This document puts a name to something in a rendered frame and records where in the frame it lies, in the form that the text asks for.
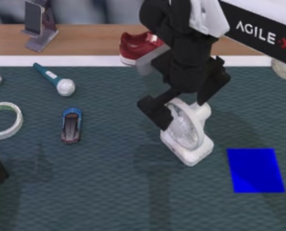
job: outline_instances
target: teal microphone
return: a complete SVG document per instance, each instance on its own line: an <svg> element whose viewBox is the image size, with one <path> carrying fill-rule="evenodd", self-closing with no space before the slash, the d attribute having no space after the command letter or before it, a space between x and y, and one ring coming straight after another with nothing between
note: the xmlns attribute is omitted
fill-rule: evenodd
<svg viewBox="0 0 286 231"><path fill-rule="evenodd" d="M61 96L71 96L75 92L76 86L71 79L59 77L38 63L34 63L33 67L56 87Z"/></svg>

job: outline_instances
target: wooden board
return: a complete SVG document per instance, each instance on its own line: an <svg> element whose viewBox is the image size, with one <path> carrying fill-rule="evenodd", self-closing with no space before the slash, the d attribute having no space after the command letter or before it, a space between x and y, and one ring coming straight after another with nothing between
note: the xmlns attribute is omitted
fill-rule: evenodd
<svg viewBox="0 0 286 231"><path fill-rule="evenodd" d="M41 53L25 48L28 36L21 34L23 25L0 25L0 55L118 55L120 36L127 31L139 34L142 25L58 25L59 34ZM261 55L260 53L221 38L212 50L213 55Z"/></svg>

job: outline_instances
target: tape roll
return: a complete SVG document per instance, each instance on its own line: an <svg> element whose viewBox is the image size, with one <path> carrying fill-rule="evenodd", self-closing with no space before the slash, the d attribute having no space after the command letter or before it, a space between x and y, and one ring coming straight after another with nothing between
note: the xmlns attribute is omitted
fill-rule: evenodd
<svg viewBox="0 0 286 231"><path fill-rule="evenodd" d="M1 102L0 111L2 110L14 111L17 114L17 118L15 123L9 129L5 131L0 131L0 140L7 139L16 134L23 124L23 116L20 108L17 105L8 102Z"/></svg>

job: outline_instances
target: stand base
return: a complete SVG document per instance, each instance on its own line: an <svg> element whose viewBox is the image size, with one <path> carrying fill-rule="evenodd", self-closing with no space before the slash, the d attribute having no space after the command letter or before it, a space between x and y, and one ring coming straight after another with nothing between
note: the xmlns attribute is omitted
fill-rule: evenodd
<svg viewBox="0 0 286 231"><path fill-rule="evenodd" d="M49 29L44 29L42 34L37 38L30 38L30 40L25 45L26 48L41 52L58 34L58 30L52 31Z"/></svg>
<svg viewBox="0 0 286 231"><path fill-rule="evenodd" d="M161 47L156 48L155 50L147 53L146 55L138 59L136 61L136 67L139 74L141 76L146 76L152 73L154 71L154 68L151 65L151 61L162 55L163 53L167 52L168 50L170 50L170 47L164 44Z"/></svg>
<svg viewBox="0 0 286 231"><path fill-rule="evenodd" d="M207 157L214 149L213 141L207 136L204 136L203 144L193 151L189 151L179 145L168 132L161 131L160 138L162 142L187 166L193 167L205 157Z"/></svg>

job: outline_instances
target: dark green tablecloth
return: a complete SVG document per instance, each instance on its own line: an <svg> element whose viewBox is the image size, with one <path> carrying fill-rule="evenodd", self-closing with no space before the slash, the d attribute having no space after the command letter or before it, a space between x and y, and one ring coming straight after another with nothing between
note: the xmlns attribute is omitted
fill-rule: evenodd
<svg viewBox="0 0 286 231"><path fill-rule="evenodd" d="M184 166L136 108L166 89L131 68L50 68L77 92L58 95L33 68L2 68L0 102L22 129L0 141L10 178L0 186L0 231L286 231L286 193L234 194L227 147L275 148L286 187L286 81L270 68L228 68L210 101L213 153ZM193 96L183 97L187 102ZM83 113L82 140L60 141L61 115ZM0 112L0 130L14 120Z"/></svg>

